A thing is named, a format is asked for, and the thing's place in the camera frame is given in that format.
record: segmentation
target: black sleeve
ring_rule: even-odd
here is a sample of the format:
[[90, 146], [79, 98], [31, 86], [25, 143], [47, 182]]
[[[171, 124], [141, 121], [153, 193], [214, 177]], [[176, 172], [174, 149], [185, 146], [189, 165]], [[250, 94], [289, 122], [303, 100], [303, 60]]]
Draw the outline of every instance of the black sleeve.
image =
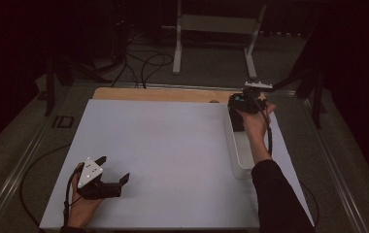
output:
[[86, 231], [81, 228], [62, 226], [60, 228], [60, 233], [86, 233]]
[[275, 161], [258, 162], [252, 169], [252, 180], [257, 192], [260, 233], [316, 232]]

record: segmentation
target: person's left hand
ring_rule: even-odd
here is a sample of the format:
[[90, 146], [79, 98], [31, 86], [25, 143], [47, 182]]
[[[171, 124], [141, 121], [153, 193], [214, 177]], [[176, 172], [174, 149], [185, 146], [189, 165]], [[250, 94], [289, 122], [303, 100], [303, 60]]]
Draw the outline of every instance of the person's left hand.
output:
[[73, 203], [73, 205], [70, 209], [67, 226], [85, 228], [104, 199], [86, 200], [82, 198], [82, 196], [76, 191], [78, 189], [79, 176], [80, 174], [77, 174], [72, 180], [73, 196], [71, 203]]

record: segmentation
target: white tabletop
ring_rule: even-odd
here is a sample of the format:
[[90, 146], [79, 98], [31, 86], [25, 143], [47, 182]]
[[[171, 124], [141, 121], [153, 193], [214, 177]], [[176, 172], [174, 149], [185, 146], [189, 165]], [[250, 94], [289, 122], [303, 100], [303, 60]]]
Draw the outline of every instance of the white tabletop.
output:
[[[130, 173], [121, 197], [105, 200], [89, 224], [106, 229], [258, 227], [252, 180], [232, 173], [224, 104], [90, 100], [59, 174], [41, 228], [63, 224], [67, 181], [79, 162], [107, 156], [102, 181]], [[285, 143], [272, 120], [274, 159], [309, 215]]]

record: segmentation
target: floor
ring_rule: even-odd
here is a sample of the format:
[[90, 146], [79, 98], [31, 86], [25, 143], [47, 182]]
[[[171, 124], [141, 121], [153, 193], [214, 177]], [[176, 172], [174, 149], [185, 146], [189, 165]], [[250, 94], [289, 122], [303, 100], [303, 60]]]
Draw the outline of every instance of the floor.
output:
[[[185, 37], [181, 73], [173, 75], [171, 63], [160, 66], [149, 77], [147, 87], [237, 91], [251, 81], [242, 52], [243, 38], [233, 38], [237, 43], [212, 38], [195, 42], [195, 36]], [[277, 83], [286, 78], [305, 43], [305, 39], [297, 37], [260, 36], [253, 51], [257, 80]], [[144, 66], [145, 63], [134, 56], [146, 60], [156, 54], [149, 50], [173, 55], [174, 43], [168, 36], [159, 43], [150, 42], [146, 37], [135, 38], [128, 47], [128, 66], [114, 83], [115, 87], [142, 87], [142, 77], [145, 79], [158, 66]], [[150, 62], [168, 63], [169, 56], [159, 55]], [[120, 65], [103, 78], [112, 81], [121, 71]], [[74, 77], [72, 86], [56, 84], [57, 103], [50, 117], [44, 116], [46, 102], [35, 99], [0, 135], [0, 232], [37, 230], [20, 202], [20, 185], [23, 202], [36, 221], [40, 221], [86, 102], [97, 87], [110, 86], [95, 83], [77, 72]], [[42, 90], [45, 88], [44, 77], [39, 79], [39, 85]], [[369, 232], [369, 168], [363, 155], [328, 90], [323, 91], [324, 111], [320, 115], [321, 130], [318, 130], [309, 117], [312, 101], [294, 97], [297, 85], [292, 83], [267, 96], [278, 106], [278, 122], [297, 176], [306, 186], [303, 190], [314, 221], [318, 222], [317, 231]], [[53, 127], [56, 116], [73, 117], [75, 123], [69, 128]]]

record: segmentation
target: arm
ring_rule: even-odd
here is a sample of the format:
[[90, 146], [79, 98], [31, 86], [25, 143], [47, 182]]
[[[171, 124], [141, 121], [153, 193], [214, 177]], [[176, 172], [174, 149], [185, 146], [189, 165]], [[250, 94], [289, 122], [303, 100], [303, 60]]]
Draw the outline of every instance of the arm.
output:
[[86, 200], [76, 191], [79, 175], [76, 175], [72, 180], [73, 195], [70, 209], [69, 220], [66, 226], [62, 226], [60, 229], [61, 233], [85, 233], [84, 228], [91, 221], [104, 199], [98, 200]]
[[[275, 109], [275, 105], [267, 104], [265, 116]], [[244, 120], [255, 164], [252, 181], [257, 193], [260, 232], [315, 232], [282, 170], [266, 149], [263, 137], [267, 125], [263, 115], [239, 114]]]

